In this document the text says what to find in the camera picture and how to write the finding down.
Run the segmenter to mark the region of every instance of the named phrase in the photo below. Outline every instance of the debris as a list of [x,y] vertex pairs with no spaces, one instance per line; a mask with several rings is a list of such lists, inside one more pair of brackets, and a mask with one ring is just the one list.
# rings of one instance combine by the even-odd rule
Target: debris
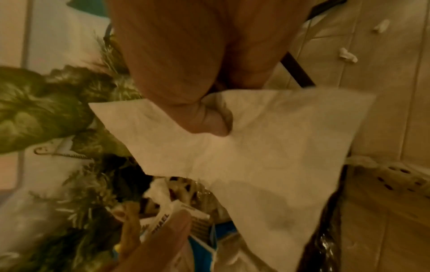
[[382,22],[380,22],[377,26],[375,26],[373,28],[373,31],[381,34],[387,30],[389,25],[390,25],[390,20],[385,19]]
[[348,62],[356,63],[358,61],[357,57],[354,54],[348,52],[348,50],[346,50],[344,47],[339,49],[339,57]]

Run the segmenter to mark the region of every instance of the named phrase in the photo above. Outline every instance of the hand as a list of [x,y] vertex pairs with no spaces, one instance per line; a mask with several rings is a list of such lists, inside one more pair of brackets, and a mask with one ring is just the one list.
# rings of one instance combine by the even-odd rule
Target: hand
[[313,0],[107,0],[143,96],[191,133],[229,133],[200,100],[216,81],[259,89],[287,53]]
[[190,214],[175,213],[124,262],[108,264],[98,272],[162,272],[188,241],[190,231]]

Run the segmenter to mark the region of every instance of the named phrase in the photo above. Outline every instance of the crumpled tissue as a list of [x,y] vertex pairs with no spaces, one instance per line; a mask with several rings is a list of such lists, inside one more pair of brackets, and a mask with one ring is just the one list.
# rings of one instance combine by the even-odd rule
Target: crumpled tissue
[[229,136],[190,134],[146,99],[90,106],[146,174],[200,181],[254,254],[295,271],[374,96],[315,88],[229,90],[207,99],[230,111]]

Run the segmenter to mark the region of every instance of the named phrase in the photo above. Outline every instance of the tissue scrap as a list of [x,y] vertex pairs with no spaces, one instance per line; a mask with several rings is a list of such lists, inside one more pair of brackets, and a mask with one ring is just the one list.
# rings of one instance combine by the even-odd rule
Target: tissue scrap
[[356,63],[358,61],[357,57],[354,54],[348,52],[348,50],[344,47],[339,49],[339,57],[347,62]]
[[383,33],[388,29],[389,25],[390,25],[390,20],[385,19],[382,22],[380,22],[377,26],[375,26],[373,28],[373,31],[377,33]]

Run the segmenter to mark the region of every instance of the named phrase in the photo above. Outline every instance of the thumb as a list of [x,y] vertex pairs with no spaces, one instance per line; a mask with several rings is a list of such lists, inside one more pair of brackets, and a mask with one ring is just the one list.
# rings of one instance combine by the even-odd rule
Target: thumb
[[230,132],[222,115],[201,102],[182,105],[158,105],[183,129],[193,133],[227,136]]
[[144,241],[115,272],[162,272],[188,240],[191,215],[180,211],[171,215],[159,231]]

